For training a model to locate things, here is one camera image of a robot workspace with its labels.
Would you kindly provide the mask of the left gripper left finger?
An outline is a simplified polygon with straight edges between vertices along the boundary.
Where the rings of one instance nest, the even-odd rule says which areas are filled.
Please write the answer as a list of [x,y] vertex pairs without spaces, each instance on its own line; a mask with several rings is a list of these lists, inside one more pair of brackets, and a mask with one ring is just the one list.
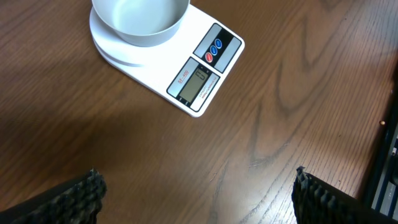
[[1,223],[96,224],[107,191],[95,169],[1,212]]

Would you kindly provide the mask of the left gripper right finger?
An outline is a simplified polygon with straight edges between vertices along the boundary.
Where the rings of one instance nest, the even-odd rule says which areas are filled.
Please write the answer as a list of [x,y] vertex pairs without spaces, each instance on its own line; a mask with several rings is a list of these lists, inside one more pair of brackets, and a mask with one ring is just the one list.
[[397,224],[314,175],[297,168],[292,191],[298,224]]

